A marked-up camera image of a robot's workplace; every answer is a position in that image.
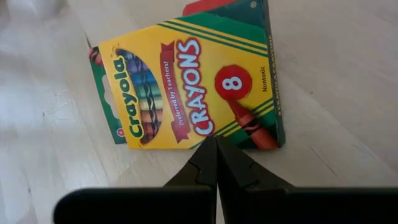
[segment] red crayon illustration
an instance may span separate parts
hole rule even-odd
[[[245,130],[259,149],[278,148],[278,143],[269,132],[262,127],[250,110],[233,100],[228,100],[228,104],[235,114],[236,122]]]

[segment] light wood surface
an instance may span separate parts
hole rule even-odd
[[[85,34],[97,45],[188,2],[0,0],[0,223],[50,223],[71,190],[161,186],[186,163],[113,144]],[[299,186],[397,186],[398,1],[270,2],[287,144],[249,155]]]

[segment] black plastic object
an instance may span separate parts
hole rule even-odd
[[[397,189],[296,188],[222,137],[207,137],[159,188],[86,189],[55,207],[62,223],[396,223]]]

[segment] crayon illustration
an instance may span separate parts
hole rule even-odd
[[[138,97],[144,136],[141,144],[148,144],[159,132],[163,118],[163,101],[159,86],[148,66],[127,50],[116,49],[116,54],[126,62],[126,69]]]
[[[247,108],[241,106],[237,101],[228,100],[229,107],[235,115],[235,120],[244,129],[246,134],[250,136],[259,149],[278,148],[278,143],[262,127],[261,123]]]

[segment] crayola logo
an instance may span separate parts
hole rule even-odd
[[[113,65],[116,71],[118,71],[118,73],[114,74],[114,78],[119,81],[119,87],[123,92],[124,105],[126,106],[126,111],[130,120],[130,133],[136,138],[141,138],[144,132],[142,131],[141,123],[137,118],[137,98],[130,94],[131,86],[128,81],[126,63],[123,57],[119,56],[118,59],[113,60]]]

